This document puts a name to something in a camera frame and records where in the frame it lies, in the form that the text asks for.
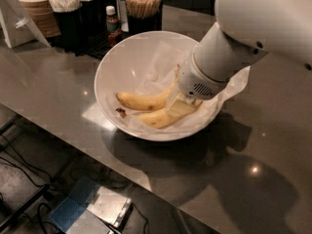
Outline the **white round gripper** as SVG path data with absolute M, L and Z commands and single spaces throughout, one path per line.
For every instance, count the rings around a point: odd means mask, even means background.
M 179 117 L 195 109 L 195 98 L 209 100 L 225 89 L 226 83 L 217 82 L 207 76 L 197 65 L 194 55 L 189 54 L 178 73 L 181 93 L 170 95 L 165 112 Z

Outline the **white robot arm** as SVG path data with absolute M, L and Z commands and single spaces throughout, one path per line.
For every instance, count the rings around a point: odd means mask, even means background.
M 214 14 L 180 68 L 167 113 L 179 116 L 196 99 L 215 97 L 268 53 L 312 65 L 312 0 L 215 0 Z

